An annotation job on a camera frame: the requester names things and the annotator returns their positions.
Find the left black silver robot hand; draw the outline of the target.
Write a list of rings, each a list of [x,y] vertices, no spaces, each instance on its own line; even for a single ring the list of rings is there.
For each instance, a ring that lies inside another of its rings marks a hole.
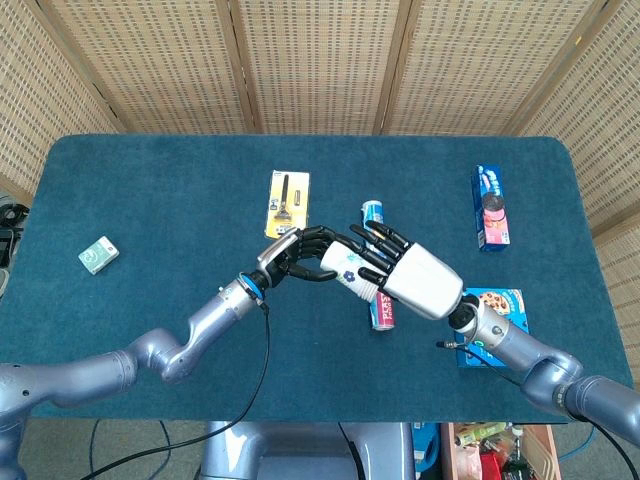
[[[262,292],[277,287],[287,276],[316,283],[333,280],[334,271],[309,270],[298,262],[322,259],[335,239],[336,233],[325,226],[292,228],[258,255],[256,270],[249,278]]]

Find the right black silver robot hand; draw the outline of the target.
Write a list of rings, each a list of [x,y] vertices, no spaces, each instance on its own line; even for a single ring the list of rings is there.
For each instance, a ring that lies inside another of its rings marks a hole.
[[[361,237],[350,249],[365,261],[358,275],[429,320],[449,316],[460,304],[463,280],[422,245],[390,226],[368,220],[350,230]]]

